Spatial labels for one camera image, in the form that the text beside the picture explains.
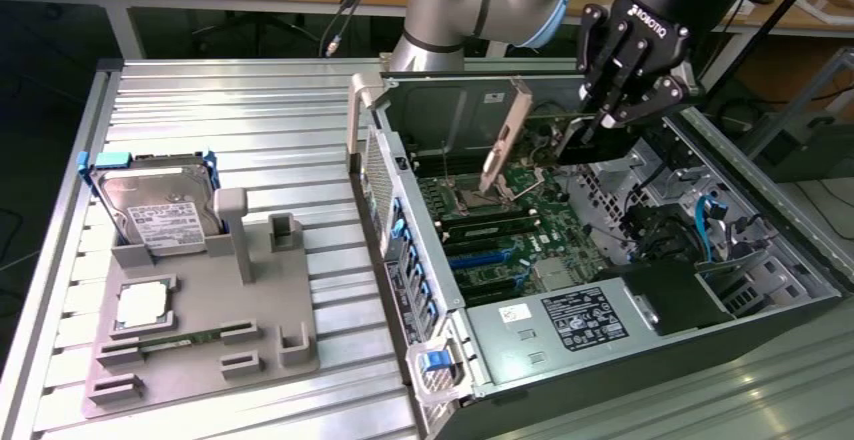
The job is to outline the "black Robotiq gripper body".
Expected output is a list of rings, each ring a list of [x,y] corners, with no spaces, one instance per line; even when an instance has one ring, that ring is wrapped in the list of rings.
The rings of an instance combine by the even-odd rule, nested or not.
[[[645,75],[663,74],[723,20],[735,0],[614,0],[610,28],[621,53],[641,53]]]

